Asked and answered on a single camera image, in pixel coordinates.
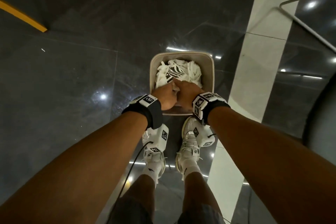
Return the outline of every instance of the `hand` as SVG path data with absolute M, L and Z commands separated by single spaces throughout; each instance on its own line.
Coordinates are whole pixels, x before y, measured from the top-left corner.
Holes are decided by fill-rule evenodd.
M 160 101 L 162 111 L 172 108 L 177 102 L 176 93 L 173 91 L 172 82 L 158 87 L 151 93 L 151 95 Z
M 173 78 L 173 82 L 179 87 L 178 103 L 186 110 L 193 109 L 193 100 L 198 94 L 204 93 L 199 86 L 193 82 L 180 81 Z

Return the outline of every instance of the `trash bin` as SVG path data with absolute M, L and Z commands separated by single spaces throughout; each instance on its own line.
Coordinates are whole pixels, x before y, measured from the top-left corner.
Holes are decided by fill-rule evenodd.
M 213 92 L 215 86 L 215 66 L 210 54 L 205 52 L 166 52 L 159 53 L 152 58 L 150 62 L 149 72 L 149 88 L 150 92 L 155 89 L 155 79 L 158 67 L 161 61 L 167 64 L 171 59 L 179 59 L 186 61 L 195 61 L 201 68 L 201 83 L 205 92 Z M 174 106 L 169 110 L 163 111 L 164 115 L 192 115 L 192 112 L 184 110 L 180 106 Z

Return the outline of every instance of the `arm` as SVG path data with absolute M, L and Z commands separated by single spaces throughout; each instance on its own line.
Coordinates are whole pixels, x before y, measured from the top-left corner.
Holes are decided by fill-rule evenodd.
M 175 84 L 180 88 L 178 100 L 186 108 L 203 92 L 195 84 Z M 214 108 L 208 123 L 278 223 L 335 221 L 333 164 L 289 136 L 228 107 Z
M 152 93 L 163 110 L 176 103 L 172 84 Z M 126 112 L 88 135 L 23 185 L 0 207 L 3 223 L 94 223 L 147 127 Z

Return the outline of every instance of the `dark shorts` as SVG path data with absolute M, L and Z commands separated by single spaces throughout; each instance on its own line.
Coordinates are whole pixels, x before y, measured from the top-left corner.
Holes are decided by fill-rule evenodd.
M 182 213 L 177 224 L 225 224 L 223 217 L 209 205 Z M 149 213 L 137 201 L 122 197 L 115 205 L 107 224 L 153 224 Z

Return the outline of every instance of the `white sock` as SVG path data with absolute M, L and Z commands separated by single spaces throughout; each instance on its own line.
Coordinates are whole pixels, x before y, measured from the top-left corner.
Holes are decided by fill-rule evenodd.
M 197 162 L 192 158 L 186 158 L 186 159 L 181 160 L 181 166 L 183 170 L 183 180 L 185 180 L 187 175 L 190 173 L 193 173 L 193 172 L 201 173 L 201 170 L 199 166 L 197 165 Z
M 142 174 L 143 175 L 148 175 L 149 177 L 151 177 L 156 184 L 158 183 L 158 179 L 159 179 L 159 173 L 162 169 L 161 166 L 161 162 L 157 161 L 157 162 L 149 162 L 147 163 L 146 167 L 143 169 Z

